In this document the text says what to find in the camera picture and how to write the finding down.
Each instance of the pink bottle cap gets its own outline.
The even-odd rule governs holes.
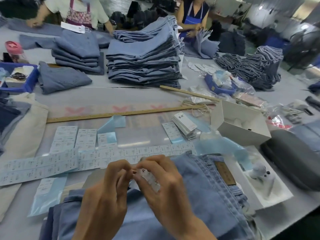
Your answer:
[[[23,49],[18,42],[7,41],[5,47],[9,54],[20,55],[23,54]]]

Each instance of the wooden ruler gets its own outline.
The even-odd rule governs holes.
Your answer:
[[[201,105],[191,105],[191,106],[180,106],[180,107],[174,107],[174,108],[147,109],[147,110],[137,110],[137,111],[129,111],[129,112],[119,112],[119,113],[101,113],[101,114],[93,114],[93,115],[48,118],[47,123],[109,118],[114,115],[122,115],[122,116],[142,115],[142,114],[151,114],[151,113],[159,113],[159,112],[168,112],[168,111],[177,111],[177,110],[186,110],[186,109],[205,109],[205,108],[206,108],[205,105],[201,104]]]
[[[202,95],[202,94],[198,94],[198,93],[195,93],[195,92],[189,92],[189,91],[183,90],[183,89],[167,87],[167,86],[164,86],[164,85],[160,85],[160,88],[171,90],[171,91],[175,91],[175,92],[182,92],[182,93],[189,94],[189,95],[192,95],[192,96],[196,96],[196,97],[200,97],[200,98],[204,98],[204,99],[209,99],[211,101],[220,102],[220,99],[218,99],[218,98],[210,97],[210,96],[206,96],[206,95]]]

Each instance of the gray bag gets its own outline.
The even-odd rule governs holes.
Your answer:
[[[320,191],[320,157],[294,133],[278,129],[261,145],[263,153],[299,188]]]

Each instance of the leather patch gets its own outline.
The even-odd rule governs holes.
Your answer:
[[[226,185],[236,185],[236,181],[232,176],[230,170],[228,169],[227,165],[222,161],[215,161],[214,164],[217,167],[218,172],[220,173],[222,179],[226,183]]]

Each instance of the open white box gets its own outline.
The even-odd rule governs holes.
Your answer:
[[[281,180],[281,178],[275,173],[275,171],[270,167],[268,162],[259,153],[259,151],[254,146],[246,147],[249,152],[250,160],[254,164],[260,161],[266,166],[266,170],[270,171],[271,174],[275,175],[274,185],[271,190],[269,198],[266,200],[262,196],[262,184],[255,179],[252,179],[248,172],[243,172],[238,162],[232,156],[224,156],[224,160],[228,169],[232,173],[236,182],[238,182],[243,193],[248,198],[248,203],[254,210],[264,209],[270,206],[274,206],[280,202],[286,201],[293,197],[293,194]]]
[[[260,146],[271,138],[265,118],[254,109],[221,100],[211,113],[211,125],[241,146]]]

